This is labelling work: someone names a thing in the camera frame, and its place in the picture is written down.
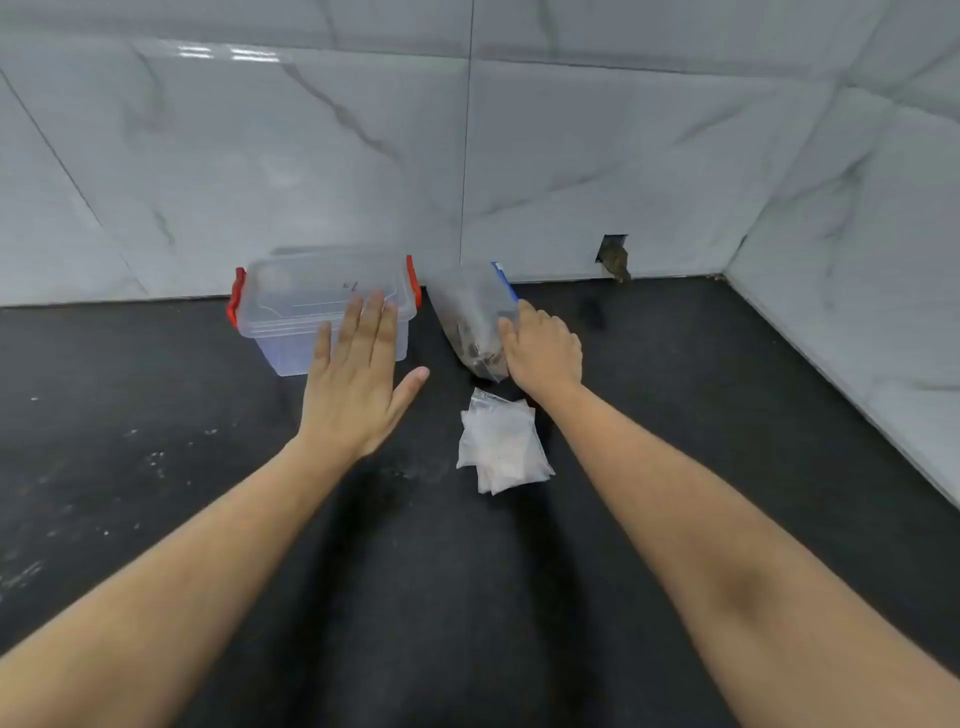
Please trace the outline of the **person's right hand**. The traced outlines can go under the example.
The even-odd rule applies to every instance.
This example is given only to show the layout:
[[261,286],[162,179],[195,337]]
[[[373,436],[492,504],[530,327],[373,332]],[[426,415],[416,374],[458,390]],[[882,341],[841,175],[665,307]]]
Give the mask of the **person's right hand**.
[[582,385],[579,337],[557,316],[521,298],[517,305],[521,376],[516,385],[547,412]]

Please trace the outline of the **person's left hand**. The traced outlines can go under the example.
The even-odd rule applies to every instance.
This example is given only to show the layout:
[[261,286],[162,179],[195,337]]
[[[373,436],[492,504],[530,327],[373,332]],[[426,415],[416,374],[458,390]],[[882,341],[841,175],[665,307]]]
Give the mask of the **person's left hand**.
[[297,445],[347,464],[374,453],[394,431],[406,411],[392,411],[399,310],[385,299],[381,340],[385,367],[381,372],[355,365],[355,330],[368,299],[353,296],[336,332],[331,325],[330,361],[322,376],[306,379]]

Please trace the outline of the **clear zip bag blue seal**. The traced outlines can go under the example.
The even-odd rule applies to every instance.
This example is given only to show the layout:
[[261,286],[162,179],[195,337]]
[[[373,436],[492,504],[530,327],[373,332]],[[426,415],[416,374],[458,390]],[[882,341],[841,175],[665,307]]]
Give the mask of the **clear zip bag blue seal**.
[[517,318],[519,297],[498,262],[469,264],[437,273],[427,290],[440,327],[452,344],[464,322],[480,342],[498,334],[499,318]]

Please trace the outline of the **person's right forearm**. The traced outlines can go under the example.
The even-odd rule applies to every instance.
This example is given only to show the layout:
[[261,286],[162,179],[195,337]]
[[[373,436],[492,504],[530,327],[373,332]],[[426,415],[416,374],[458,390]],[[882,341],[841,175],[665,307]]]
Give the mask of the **person's right forearm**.
[[730,484],[583,384],[532,390],[745,728],[960,728],[960,680]]

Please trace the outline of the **person's left forearm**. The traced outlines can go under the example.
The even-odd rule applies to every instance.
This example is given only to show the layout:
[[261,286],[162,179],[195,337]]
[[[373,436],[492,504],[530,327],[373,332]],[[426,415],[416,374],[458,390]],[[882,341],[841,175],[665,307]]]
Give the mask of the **person's left forearm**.
[[295,437],[0,657],[0,728],[163,728],[361,457]]

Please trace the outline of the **dark small pieces in bag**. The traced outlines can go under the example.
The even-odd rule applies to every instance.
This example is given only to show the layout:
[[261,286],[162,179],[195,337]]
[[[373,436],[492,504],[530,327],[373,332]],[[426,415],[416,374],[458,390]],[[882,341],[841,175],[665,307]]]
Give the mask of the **dark small pieces in bag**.
[[475,378],[501,383],[510,377],[506,354],[497,333],[483,343],[471,328],[459,321],[452,346],[462,365]]

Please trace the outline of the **clear plastic box red latches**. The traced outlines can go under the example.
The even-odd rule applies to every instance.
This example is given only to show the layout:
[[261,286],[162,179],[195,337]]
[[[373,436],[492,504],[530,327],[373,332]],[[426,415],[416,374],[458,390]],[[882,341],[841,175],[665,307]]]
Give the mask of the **clear plastic box red latches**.
[[395,359],[402,361],[423,301],[410,254],[320,248],[254,261],[235,269],[226,316],[278,376],[304,376],[320,325],[329,324],[336,341],[350,300],[378,290],[397,308]]

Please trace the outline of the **pile of small clear bags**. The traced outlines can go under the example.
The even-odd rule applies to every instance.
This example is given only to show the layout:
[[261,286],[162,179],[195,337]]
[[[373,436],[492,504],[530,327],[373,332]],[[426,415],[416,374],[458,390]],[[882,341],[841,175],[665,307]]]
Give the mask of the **pile of small clear bags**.
[[524,398],[510,401],[478,387],[473,390],[469,406],[461,411],[456,468],[475,469],[479,494],[495,496],[555,476],[535,416]]

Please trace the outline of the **brown pipe stub in wall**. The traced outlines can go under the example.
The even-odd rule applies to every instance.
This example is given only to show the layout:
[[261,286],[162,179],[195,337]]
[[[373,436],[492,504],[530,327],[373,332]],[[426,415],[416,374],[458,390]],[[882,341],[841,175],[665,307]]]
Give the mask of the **brown pipe stub in wall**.
[[602,266],[618,284],[629,283],[632,275],[629,271],[629,250],[626,249],[628,235],[607,234],[597,250],[595,262]]

